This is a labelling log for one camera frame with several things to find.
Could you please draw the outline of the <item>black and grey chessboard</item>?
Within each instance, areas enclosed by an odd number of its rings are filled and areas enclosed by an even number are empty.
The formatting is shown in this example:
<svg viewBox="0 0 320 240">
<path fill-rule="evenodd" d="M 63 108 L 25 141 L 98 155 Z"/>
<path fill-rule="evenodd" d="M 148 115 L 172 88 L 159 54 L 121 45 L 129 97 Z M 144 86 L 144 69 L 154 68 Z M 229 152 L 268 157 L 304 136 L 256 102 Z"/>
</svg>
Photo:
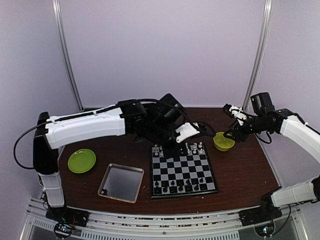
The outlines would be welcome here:
<svg viewBox="0 0 320 240">
<path fill-rule="evenodd" d="M 187 150 L 190 153 L 179 157 L 164 157 L 163 149 L 159 145 L 151 147 L 151 164 L 150 164 L 150 197 L 152 199 L 168 199 L 187 196 L 197 196 L 205 194 L 216 194 L 219 192 L 217 181 L 214 175 L 213 167 L 206 146 L 202 143 L 202 148 L 193 149 L 194 143 L 187 143 Z M 186 191 L 186 180 L 190 180 L 192 191 Z M 162 186 L 162 181 L 166 181 L 167 185 Z M 206 189 L 201 189 L 201 184 L 206 184 Z M 195 186 L 199 186 L 199 190 L 194 190 Z M 161 188 L 160 194 L 155 194 L 154 188 Z M 163 187 L 167 187 L 167 192 L 163 192 Z M 170 193 L 170 188 L 175 188 L 175 193 Z"/>
</svg>

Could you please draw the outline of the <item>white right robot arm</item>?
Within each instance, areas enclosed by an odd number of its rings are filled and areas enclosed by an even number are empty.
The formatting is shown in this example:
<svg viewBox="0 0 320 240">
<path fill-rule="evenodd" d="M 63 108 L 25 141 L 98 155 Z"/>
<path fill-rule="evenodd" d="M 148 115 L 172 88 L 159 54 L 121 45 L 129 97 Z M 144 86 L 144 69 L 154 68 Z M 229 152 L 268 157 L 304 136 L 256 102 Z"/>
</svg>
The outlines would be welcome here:
<svg viewBox="0 0 320 240">
<path fill-rule="evenodd" d="M 276 109 L 268 92 L 250 97 L 254 114 L 244 112 L 241 107 L 226 104 L 223 111 L 235 122 L 224 136 L 237 143 L 245 142 L 249 135 L 265 132 L 269 137 L 279 134 L 305 150 L 315 160 L 320 159 L 320 133 L 302 117 L 287 108 Z M 320 178 L 315 177 L 293 186 L 278 189 L 261 198 L 256 216 L 266 221 L 276 216 L 282 206 L 291 204 L 317 203 L 320 200 Z"/>
</svg>

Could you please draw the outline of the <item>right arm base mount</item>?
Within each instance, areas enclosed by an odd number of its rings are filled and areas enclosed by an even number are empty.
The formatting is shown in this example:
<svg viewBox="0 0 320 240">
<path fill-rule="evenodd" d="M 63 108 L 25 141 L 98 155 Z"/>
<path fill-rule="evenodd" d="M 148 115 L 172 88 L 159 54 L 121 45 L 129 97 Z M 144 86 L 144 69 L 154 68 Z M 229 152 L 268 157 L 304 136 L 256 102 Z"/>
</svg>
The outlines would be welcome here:
<svg viewBox="0 0 320 240">
<path fill-rule="evenodd" d="M 253 225 L 255 233 L 262 238 L 271 237 L 276 232 L 274 220 L 282 217 L 280 209 L 267 211 L 261 207 L 241 210 L 239 218 L 243 227 Z"/>
</svg>

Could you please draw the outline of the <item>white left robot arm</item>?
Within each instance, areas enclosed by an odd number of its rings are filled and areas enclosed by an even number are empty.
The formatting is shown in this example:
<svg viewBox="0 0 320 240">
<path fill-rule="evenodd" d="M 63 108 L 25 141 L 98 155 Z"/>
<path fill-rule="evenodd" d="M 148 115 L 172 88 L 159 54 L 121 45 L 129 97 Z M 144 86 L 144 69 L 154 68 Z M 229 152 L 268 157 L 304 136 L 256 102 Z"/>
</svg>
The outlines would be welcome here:
<svg viewBox="0 0 320 240">
<path fill-rule="evenodd" d="M 72 218 L 66 205 L 59 171 L 59 149 L 69 144 L 101 137 L 136 135 L 161 145 L 170 155 L 186 153 L 184 141 L 203 135 L 215 137 L 207 123 L 192 121 L 186 109 L 170 93 L 161 99 L 141 98 L 119 101 L 114 105 L 65 116 L 42 112 L 34 131 L 32 166 L 46 194 L 48 209 L 61 222 Z"/>
</svg>

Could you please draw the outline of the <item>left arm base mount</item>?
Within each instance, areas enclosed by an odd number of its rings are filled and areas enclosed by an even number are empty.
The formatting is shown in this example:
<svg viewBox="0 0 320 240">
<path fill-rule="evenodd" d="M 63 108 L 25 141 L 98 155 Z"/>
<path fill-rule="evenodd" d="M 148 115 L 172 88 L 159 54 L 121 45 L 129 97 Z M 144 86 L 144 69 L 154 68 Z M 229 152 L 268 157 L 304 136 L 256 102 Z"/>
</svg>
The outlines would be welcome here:
<svg viewBox="0 0 320 240">
<path fill-rule="evenodd" d="M 48 209 L 45 217 L 56 221 L 53 227 L 56 237 L 66 239 L 77 230 L 77 227 L 87 226 L 89 212 L 68 207 L 64 211 Z"/>
</svg>

